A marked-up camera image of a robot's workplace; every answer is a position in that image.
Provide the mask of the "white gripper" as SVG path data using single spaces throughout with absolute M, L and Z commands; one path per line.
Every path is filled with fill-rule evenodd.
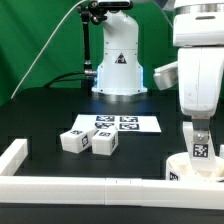
M 224 47 L 180 48 L 177 61 L 155 69 L 160 90 L 178 85 L 182 113 L 192 116 L 195 143 L 209 140 L 209 117 L 217 108 L 223 73 Z

